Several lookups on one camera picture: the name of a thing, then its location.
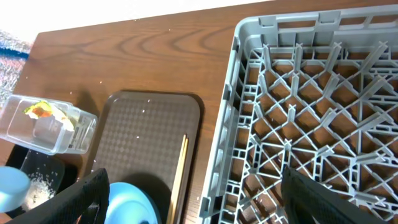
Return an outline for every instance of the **transparent box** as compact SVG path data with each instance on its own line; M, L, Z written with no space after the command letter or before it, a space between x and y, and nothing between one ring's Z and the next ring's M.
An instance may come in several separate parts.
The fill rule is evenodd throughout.
M74 123L68 130L53 115L33 119L24 110L40 101L55 106ZM0 138L48 155L84 154L93 139L97 117L71 103L32 96L11 95L1 111Z

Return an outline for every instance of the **plastic dish rack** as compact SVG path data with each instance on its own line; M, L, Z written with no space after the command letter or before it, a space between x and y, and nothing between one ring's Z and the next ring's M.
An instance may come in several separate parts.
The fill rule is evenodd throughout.
M286 166L398 217L398 5L236 27L199 223L287 223Z

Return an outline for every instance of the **white floor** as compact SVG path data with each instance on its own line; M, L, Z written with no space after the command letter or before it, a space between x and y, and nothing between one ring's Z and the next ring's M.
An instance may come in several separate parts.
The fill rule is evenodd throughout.
M0 29L33 43L39 32L264 0L5 0Z

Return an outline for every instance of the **wooden chopstick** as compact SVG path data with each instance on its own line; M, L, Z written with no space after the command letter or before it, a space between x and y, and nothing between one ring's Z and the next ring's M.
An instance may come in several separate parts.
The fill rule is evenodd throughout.
M167 214L166 224L174 223L175 211L177 209L178 195L180 194L182 174L185 165L185 157L187 155L188 140L189 138L187 138L187 135L184 134L184 137L182 138L180 157L178 158L177 171L175 172L172 196L170 199L170 207L169 207L169 212Z

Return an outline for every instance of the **wooden table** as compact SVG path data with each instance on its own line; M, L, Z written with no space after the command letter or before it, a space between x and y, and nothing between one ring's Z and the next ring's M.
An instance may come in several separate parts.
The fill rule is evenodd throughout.
M69 101L97 115L108 96L119 90L199 96L204 114L183 213L184 222L193 223L199 211L236 24L249 16L394 3L270 1L45 32L33 45L15 93ZM12 146L1 141L0 165L7 161ZM82 177L90 169L89 154L62 158L81 167Z

